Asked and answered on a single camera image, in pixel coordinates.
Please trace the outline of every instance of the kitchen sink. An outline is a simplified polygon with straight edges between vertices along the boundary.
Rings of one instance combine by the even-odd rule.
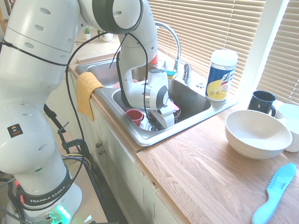
[[[161,68],[163,62],[158,65],[149,64],[148,69]],[[191,75],[191,82],[185,83],[179,76],[175,79],[168,79],[169,98],[176,104],[180,110],[175,113],[175,125],[161,129],[158,123],[149,115],[144,116],[140,126],[137,126],[126,114],[127,108],[121,101],[120,88],[112,88],[119,82],[116,62],[106,60],[97,63],[79,65],[76,69],[80,72],[92,72],[96,78],[105,86],[96,89],[95,92],[104,100],[114,116],[119,120],[127,132],[132,136],[137,144],[141,146],[150,146],[163,139],[166,139],[186,128],[189,128],[211,116],[220,113],[223,110],[237,103],[233,95],[228,95],[222,102],[210,101],[205,97],[204,78],[198,74]],[[138,84],[145,83],[145,66],[132,71],[133,79]]]

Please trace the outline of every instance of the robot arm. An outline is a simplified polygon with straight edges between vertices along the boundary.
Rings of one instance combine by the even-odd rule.
[[[81,16],[90,26],[118,34],[120,40],[131,32],[143,44],[148,60],[157,52],[154,20],[146,0],[16,1],[4,37],[16,48],[3,45],[0,54],[0,170],[18,180],[24,216],[30,222],[49,223],[45,215],[61,216],[57,209],[63,205],[69,212],[64,222],[68,224],[81,203],[81,191],[76,184],[70,185],[69,171],[43,113],[46,99],[62,81]],[[143,108],[144,86],[132,83],[131,70],[146,63],[144,55],[130,36],[118,55],[122,90],[128,103],[137,108]],[[168,88],[166,74],[149,76],[149,109],[160,109],[166,103],[164,86]],[[7,209],[14,211],[11,203]],[[6,216],[3,223],[17,222]]]
[[[160,110],[168,100],[168,79],[165,71],[149,72],[149,81],[146,85],[135,84],[132,80],[132,69],[146,64],[146,51],[148,62],[157,53],[157,31],[153,14],[147,0],[115,0],[96,1],[79,0],[81,14],[87,24],[109,33],[119,35],[120,42],[125,38],[121,51],[117,56],[117,69],[121,86],[121,99],[126,107]]]

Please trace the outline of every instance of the window blinds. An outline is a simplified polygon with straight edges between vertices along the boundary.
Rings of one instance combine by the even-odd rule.
[[[299,1],[290,0],[257,87],[299,105]]]
[[[181,59],[208,76],[210,59],[217,49],[239,55],[230,88],[236,94],[250,47],[264,7],[264,0],[149,0],[156,21],[170,25],[178,34]],[[176,43],[167,30],[158,29],[158,47],[175,58]]]

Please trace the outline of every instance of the dish towel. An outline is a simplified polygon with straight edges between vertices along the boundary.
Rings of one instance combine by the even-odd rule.
[[[93,111],[90,106],[90,96],[92,92],[104,87],[91,72],[84,72],[77,80],[77,102],[78,111],[87,115],[93,121]]]

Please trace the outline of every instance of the dark blue mug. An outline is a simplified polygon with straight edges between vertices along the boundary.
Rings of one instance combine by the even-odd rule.
[[[254,110],[269,114],[272,111],[271,116],[275,117],[276,110],[272,103],[276,100],[276,97],[266,91],[255,91],[250,100],[248,110]]]

